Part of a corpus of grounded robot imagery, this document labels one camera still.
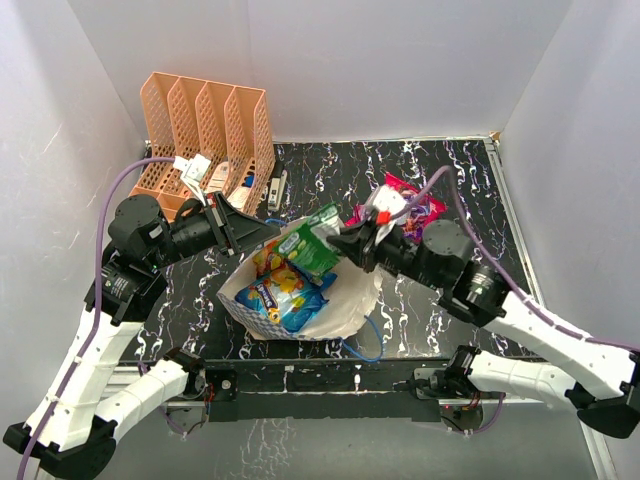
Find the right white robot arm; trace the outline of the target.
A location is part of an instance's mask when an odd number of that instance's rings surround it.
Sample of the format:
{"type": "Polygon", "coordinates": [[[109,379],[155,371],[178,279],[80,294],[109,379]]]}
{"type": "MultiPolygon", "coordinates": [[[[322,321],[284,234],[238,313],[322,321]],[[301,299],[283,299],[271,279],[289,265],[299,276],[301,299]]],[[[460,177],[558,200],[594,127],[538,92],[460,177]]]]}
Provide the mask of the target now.
{"type": "Polygon", "coordinates": [[[405,387],[416,397],[501,393],[575,410],[603,435],[626,439],[639,425],[639,354],[571,336],[570,326],[510,286],[496,268],[473,260],[473,242],[451,221],[429,224],[419,243],[398,226],[373,220],[346,227],[330,245],[365,272],[381,267],[441,293],[454,318],[509,338],[541,357],[513,360],[459,346],[446,368],[415,371],[405,387]]]}

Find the blue checkered paper bag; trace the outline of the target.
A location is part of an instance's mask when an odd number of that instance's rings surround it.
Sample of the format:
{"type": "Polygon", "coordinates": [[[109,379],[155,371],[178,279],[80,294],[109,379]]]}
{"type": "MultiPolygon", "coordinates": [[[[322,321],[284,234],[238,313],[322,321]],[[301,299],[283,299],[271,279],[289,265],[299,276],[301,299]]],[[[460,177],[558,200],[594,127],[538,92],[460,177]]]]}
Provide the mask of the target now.
{"type": "Polygon", "coordinates": [[[365,273],[328,245],[343,222],[328,204],[260,243],[217,293],[257,340],[344,340],[370,320],[382,275],[365,273]]]}

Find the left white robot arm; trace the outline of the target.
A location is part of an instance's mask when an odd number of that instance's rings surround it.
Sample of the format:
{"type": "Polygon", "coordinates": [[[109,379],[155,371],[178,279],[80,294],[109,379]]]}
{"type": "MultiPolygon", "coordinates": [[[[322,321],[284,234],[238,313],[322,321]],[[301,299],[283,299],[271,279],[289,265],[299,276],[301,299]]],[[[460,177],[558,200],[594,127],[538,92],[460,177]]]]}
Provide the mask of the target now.
{"type": "Polygon", "coordinates": [[[163,268],[211,248],[227,256],[250,252],[280,233],[220,193],[185,201],[174,221],[156,198],[133,195],[118,205],[107,229],[110,241],[97,248],[97,275],[59,372],[38,408],[3,437],[23,464],[34,458],[56,479],[96,478],[138,422],[174,397],[204,392],[204,361],[176,347],[129,386],[103,396],[166,288],[163,268]]]}

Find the rainbow candy bag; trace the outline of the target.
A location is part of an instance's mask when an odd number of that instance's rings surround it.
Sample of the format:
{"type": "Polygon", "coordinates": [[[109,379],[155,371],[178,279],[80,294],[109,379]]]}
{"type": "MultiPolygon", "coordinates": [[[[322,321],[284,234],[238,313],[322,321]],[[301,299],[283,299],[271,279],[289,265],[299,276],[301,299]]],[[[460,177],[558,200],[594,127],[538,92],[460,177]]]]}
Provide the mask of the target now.
{"type": "Polygon", "coordinates": [[[307,274],[323,276],[340,261],[338,250],[327,238],[339,235],[342,226],[337,205],[327,204],[287,233],[274,250],[307,274]]]}

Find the orange candy bag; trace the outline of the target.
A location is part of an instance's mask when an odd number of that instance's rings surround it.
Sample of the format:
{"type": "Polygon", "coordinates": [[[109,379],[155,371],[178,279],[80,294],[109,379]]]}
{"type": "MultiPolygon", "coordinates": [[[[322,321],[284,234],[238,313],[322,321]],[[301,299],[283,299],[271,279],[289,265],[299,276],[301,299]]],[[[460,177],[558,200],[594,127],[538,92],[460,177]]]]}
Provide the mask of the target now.
{"type": "Polygon", "coordinates": [[[252,262],[256,270],[257,278],[287,264],[286,258],[275,250],[276,244],[276,241],[271,242],[253,255],[252,262]]]}

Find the pink chips bag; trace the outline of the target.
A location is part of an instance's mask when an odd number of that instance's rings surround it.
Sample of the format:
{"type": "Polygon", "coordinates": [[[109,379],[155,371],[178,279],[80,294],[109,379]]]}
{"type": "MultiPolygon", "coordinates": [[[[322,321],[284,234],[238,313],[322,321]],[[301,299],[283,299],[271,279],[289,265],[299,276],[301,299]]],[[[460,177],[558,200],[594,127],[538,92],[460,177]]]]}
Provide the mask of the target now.
{"type": "MultiPolygon", "coordinates": [[[[413,199],[420,192],[418,188],[408,184],[407,182],[399,179],[398,177],[392,175],[391,173],[387,173],[385,175],[385,183],[383,185],[388,185],[391,188],[398,191],[404,197],[404,199],[408,202],[408,204],[411,203],[413,199]]],[[[356,225],[357,223],[365,219],[364,204],[357,205],[354,208],[354,213],[352,217],[346,222],[347,226],[356,225]]]]}

